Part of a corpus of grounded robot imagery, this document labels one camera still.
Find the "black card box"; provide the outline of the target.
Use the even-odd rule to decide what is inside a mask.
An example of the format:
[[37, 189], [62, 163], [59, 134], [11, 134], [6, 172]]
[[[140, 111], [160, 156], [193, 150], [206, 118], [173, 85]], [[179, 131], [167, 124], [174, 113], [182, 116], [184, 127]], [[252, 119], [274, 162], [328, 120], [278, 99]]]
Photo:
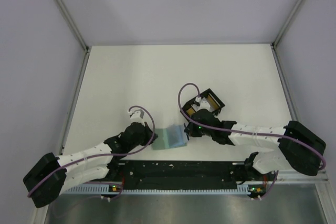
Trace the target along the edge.
[[[196, 97], [202, 97], [206, 100], [206, 103], [203, 107], [196, 107], [194, 102]], [[213, 115], [217, 116], [221, 112], [222, 108], [225, 107], [225, 104], [219, 99], [219, 97], [213, 92], [212, 89], [208, 88], [207, 90], [201, 92], [199, 95], [187, 101], [182, 106], [182, 111], [188, 116], [192, 116], [200, 109], [207, 109]]]

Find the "green card holder wallet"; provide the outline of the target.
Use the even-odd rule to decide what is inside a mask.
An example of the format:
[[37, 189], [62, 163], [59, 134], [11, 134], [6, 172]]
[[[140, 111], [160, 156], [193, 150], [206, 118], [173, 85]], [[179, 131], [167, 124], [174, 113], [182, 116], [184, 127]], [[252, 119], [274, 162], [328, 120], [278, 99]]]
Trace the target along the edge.
[[155, 151], [185, 147], [189, 141], [184, 132], [185, 125], [171, 125], [164, 129], [156, 129], [157, 138], [151, 144]]

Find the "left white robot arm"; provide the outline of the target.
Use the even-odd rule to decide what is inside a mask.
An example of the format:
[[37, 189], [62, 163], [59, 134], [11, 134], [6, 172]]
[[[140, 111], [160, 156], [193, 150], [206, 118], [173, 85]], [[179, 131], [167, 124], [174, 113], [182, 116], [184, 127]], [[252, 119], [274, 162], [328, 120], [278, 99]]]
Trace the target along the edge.
[[41, 208], [74, 186], [96, 179], [114, 180], [119, 174], [118, 161], [157, 137], [147, 123], [134, 122], [124, 132], [84, 151], [60, 156], [47, 153], [23, 178], [28, 198]]

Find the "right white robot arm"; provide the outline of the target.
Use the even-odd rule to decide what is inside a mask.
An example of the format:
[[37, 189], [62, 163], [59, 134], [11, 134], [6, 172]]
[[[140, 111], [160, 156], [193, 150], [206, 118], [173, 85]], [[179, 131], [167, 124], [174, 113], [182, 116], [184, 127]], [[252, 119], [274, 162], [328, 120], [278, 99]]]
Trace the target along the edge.
[[326, 143], [298, 121], [279, 127], [255, 127], [221, 121], [207, 109], [199, 109], [192, 115], [181, 113], [188, 120], [185, 132], [190, 137], [206, 135], [220, 145], [267, 149], [251, 153], [245, 160], [245, 174], [252, 180], [273, 170], [291, 168], [315, 176], [326, 167], [323, 157]]

